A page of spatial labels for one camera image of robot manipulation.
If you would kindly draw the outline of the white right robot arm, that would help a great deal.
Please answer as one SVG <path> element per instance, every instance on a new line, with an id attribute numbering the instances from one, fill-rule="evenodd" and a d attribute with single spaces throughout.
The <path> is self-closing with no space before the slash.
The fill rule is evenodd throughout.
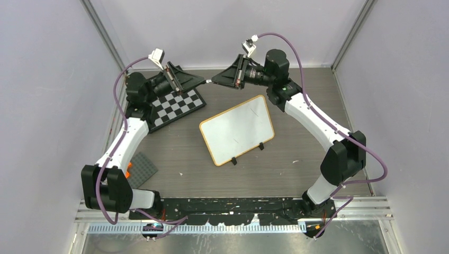
<path id="1" fill-rule="evenodd" d="M 211 81 L 234 89 L 243 89 L 246 84 L 265 86 L 269 101 L 301 123 L 322 145 L 326 154 L 321 174 L 299 202 L 301 215 L 316 217 L 337 188 L 366 166 L 366 136 L 342 127 L 317 108 L 304 88 L 290 78 L 289 69 L 286 53 L 271 49 L 263 65 L 239 54 Z"/>

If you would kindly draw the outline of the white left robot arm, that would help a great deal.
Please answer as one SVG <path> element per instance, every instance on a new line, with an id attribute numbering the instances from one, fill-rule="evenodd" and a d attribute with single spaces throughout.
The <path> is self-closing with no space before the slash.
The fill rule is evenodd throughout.
<path id="1" fill-rule="evenodd" d="M 118 81 L 125 82 L 127 107 L 119 108 L 123 123 L 106 153 L 81 171 L 85 205 L 105 213 L 125 213 L 141 208 L 148 218 L 156 219 L 163 210 L 158 201 L 159 193 L 131 187 L 125 176 L 128 164 L 140 142 L 157 124 L 159 115 L 154 102 L 168 95 L 183 96 L 206 80 L 168 62 L 150 78 L 140 72 L 124 70 Z"/>

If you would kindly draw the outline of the yellow framed whiteboard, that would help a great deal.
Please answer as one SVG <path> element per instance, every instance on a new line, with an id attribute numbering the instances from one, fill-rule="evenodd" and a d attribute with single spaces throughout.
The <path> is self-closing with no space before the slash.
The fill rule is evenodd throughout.
<path id="1" fill-rule="evenodd" d="M 236 159 L 275 136 L 263 95 L 257 95 L 199 124 L 199 129 L 215 166 Z"/>

